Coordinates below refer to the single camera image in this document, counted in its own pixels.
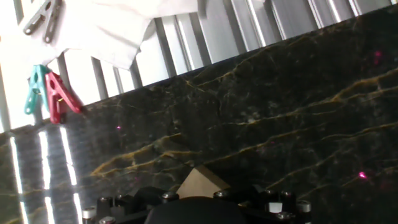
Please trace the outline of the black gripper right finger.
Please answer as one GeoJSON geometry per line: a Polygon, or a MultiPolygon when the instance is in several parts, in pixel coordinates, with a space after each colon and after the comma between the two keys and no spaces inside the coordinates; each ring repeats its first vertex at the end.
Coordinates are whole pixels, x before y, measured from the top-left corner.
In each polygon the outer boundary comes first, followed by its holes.
{"type": "Polygon", "coordinates": [[[249,223],[311,222],[311,203],[298,200],[293,192],[250,185],[219,190],[213,198],[235,204],[249,223]]]}

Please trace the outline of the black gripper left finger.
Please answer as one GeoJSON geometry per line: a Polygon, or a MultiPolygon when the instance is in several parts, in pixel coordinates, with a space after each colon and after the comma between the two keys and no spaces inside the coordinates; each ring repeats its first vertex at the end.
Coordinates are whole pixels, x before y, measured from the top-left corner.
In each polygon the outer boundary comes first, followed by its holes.
{"type": "Polygon", "coordinates": [[[143,187],[134,195],[99,197],[95,206],[81,210],[81,221],[83,224],[141,224],[153,208],[179,199],[175,191],[143,187]]]}

